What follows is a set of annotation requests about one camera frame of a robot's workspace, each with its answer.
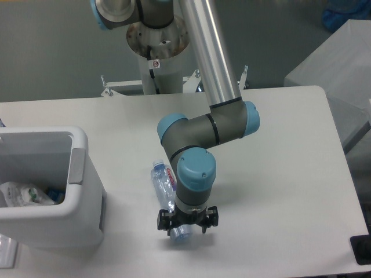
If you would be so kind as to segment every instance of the blue joint cap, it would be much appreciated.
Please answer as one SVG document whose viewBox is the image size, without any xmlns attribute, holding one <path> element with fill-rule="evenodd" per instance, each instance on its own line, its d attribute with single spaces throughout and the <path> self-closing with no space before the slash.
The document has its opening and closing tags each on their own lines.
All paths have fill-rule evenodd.
<svg viewBox="0 0 371 278">
<path fill-rule="evenodd" d="M 251 101 L 244 101 L 244 103 L 248 112 L 248 121 L 246 123 L 246 129 L 243 137 L 256 132 L 260 127 L 259 112 L 257 111 L 255 104 L 253 104 Z"/>
<path fill-rule="evenodd" d="M 165 134 L 165 132 L 168 130 L 168 128 L 172 124 L 174 124 L 174 122 L 176 122 L 178 120 L 181 120 L 181 119 L 187 119 L 187 117 L 184 114 L 173 113 L 173 114 L 169 114 L 169 115 L 163 117 L 159 121 L 159 123 L 157 125 L 157 134 L 158 134 L 158 137 L 160 138 L 161 144 L 162 144 L 162 137 Z"/>
<path fill-rule="evenodd" d="M 203 148 L 190 148 L 178 161 L 177 172 L 180 182 L 195 192 L 207 191 L 216 177 L 214 156 Z"/>
<path fill-rule="evenodd" d="M 97 7 L 95 5 L 95 0 L 90 0 L 90 5 L 92 7 L 92 10 L 93 10 L 93 14 L 94 14 L 94 17 L 95 19 L 97 20 L 97 23 L 99 25 L 99 28 L 101 30 L 109 30 L 105 25 L 104 23 L 102 22 L 102 20 L 100 19 L 99 17 L 99 14 L 98 14 L 98 11 L 97 11 Z"/>
</svg>

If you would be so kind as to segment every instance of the trash bin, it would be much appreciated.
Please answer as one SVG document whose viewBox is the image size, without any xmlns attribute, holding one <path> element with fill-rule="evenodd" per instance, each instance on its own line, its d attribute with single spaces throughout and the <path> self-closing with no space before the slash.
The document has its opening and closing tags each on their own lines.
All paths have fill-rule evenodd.
<svg viewBox="0 0 371 278">
<path fill-rule="evenodd" d="M 51 206 L 0 207 L 0 233 L 28 246 L 74 247 L 103 239 L 106 192 L 78 127 L 0 129 L 0 184 L 66 192 Z"/>
</svg>

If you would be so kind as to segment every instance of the plastic water bottle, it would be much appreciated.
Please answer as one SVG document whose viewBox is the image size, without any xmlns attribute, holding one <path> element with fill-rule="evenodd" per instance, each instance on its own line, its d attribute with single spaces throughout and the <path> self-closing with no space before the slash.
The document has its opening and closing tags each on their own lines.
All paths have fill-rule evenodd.
<svg viewBox="0 0 371 278">
<path fill-rule="evenodd" d="M 161 209 L 174 211 L 176 182 L 170 166 L 162 159 L 153 162 L 151 178 L 156 190 Z M 192 235 L 191 225 L 182 225 L 170 231 L 170 238 L 176 242 L 183 241 Z"/>
</svg>

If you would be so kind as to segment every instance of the blue object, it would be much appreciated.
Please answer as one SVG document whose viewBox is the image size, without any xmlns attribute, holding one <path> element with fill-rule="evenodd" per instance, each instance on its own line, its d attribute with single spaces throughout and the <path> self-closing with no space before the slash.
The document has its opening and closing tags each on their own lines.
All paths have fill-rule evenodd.
<svg viewBox="0 0 371 278">
<path fill-rule="evenodd" d="M 180 157 L 177 173 L 186 188 L 196 192 L 207 191 L 216 177 L 215 158 L 203 148 L 190 148 Z"/>
<path fill-rule="evenodd" d="M 109 30 L 105 25 L 104 23 L 102 22 L 102 20 L 100 19 L 99 17 L 99 14 L 98 14 L 98 11 L 97 11 L 97 7 L 95 5 L 95 0 L 90 0 L 90 5 L 92 7 L 92 10 L 93 10 L 93 14 L 94 14 L 94 17 L 95 19 L 97 20 L 97 23 L 99 25 L 99 28 L 101 28 L 102 30 Z"/>
<path fill-rule="evenodd" d="M 348 19 L 366 19 L 371 0 L 328 0 L 322 13 L 322 23 L 331 32 L 338 30 Z"/>
<path fill-rule="evenodd" d="M 173 190 L 171 179 L 166 171 L 166 165 L 164 165 L 163 160 L 156 160 L 153 165 L 154 168 L 151 171 L 151 178 L 161 209 L 173 212 L 175 191 Z M 170 231 L 170 239 L 176 242 L 184 241 L 191 235 L 192 227 L 190 225 L 182 225 Z"/>
<path fill-rule="evenodd" d="M 257 111 L 255 104 L 251 101 L 244 101 L 244 103 L 248 112 L 248 121 L 246 123 L 246 130 L 243 137 L 256 132 L 260 127 L 259 112 Z"/>
<path fill-rule="evenodd" d="M 173 114 L 169 114 L 168 116 L 163 117 L 159 121 L 157 125 L 157 134 L 158 134 L 158 137 L 160 138 L 161 144 L 162 144 L 162 137 L 165 134 L 165 132 L 168 130 L 168 128 L 172 124 L 174 124 L 174 122 L 181 120 L 181 119 L 187 119 L 187 117 L 184 114 L 173 113 Z"/>
<path fill-rule="evenodd" d="M 48 190 L 48 197 L 51 198 L 54 202 L 57 204 L 60 204 L 63 202 L 64 197 L 66 195 L 66 192 L 49 188 Z"/>
</svg>

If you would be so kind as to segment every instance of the white table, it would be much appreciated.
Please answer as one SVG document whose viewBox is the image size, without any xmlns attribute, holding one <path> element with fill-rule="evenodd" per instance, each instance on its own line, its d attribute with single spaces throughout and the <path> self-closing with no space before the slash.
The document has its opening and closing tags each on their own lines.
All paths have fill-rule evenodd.
<svg viewBox="0 0 371 278">
<path fill-rule="evenodd" d="M 106 237 L 85 250 L 21 246 L 0 277 L 294 277 L 361 272 L 349 238 L 367 233 L 326 96 L 319 87 L 248 90 L 260 130 L 210 151 L 219 226 L 172 244 L 157 231 L 151 163 L 171 112 L 208 112 L 203 94 L 0 104 L 8 126 L 77 125 L 108 192 Z"/>
</svg>

